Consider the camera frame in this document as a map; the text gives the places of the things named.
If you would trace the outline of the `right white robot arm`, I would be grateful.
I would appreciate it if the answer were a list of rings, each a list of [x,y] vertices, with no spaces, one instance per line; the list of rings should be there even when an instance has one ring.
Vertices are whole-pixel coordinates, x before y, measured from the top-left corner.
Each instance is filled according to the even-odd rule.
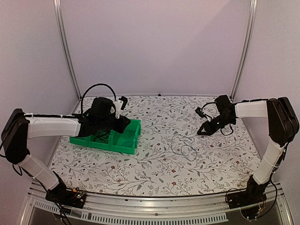
[[[300,128],[289,99],[280,97],[232,103],[227,95],[221,95],[214,100],[214,104],[219,112],[214,118],[207,116],[202,108],[196,109],[200,117],[207,118],[197,131],[198,135],[213,135],[225,126],[236,124],[237,118],[267,118],[270,137],[268,146],[250,181],[259,187],[269,183]]]

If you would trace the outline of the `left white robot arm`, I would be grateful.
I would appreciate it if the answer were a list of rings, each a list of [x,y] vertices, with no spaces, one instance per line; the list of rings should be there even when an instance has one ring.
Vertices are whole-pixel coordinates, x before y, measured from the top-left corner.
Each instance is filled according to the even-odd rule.
[[[59,203],[66,203],[70,194],[61,186],[64,183],[42,161],[30,154],[27,141],[47,136],[88,137],[111,130],[122,134],[130,124],[130,119],[121,115],[127,103],[126,97],[114,101],[97,97],[86,112],[72,115],[34,115],[17,108],[1,133],[3,157],[51,190],[52,197]]]

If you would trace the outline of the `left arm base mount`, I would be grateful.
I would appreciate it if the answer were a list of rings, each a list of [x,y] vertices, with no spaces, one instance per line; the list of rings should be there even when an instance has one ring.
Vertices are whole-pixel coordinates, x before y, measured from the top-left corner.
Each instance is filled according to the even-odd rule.
[[[47,191],[45,199],[56,204],[82,209],[86,200],[86,191],[78,188],[56,187]]]

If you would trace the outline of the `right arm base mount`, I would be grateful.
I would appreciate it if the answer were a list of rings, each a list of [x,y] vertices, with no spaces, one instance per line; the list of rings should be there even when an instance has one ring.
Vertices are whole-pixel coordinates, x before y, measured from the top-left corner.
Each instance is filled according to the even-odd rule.
[[[255,220],[265,207],[267,200],[265,189],[267,185],[248,185],[244,191],[227,192],[225,202],[230,209],[245,207],[241,210],[242,216],[247,220]]]

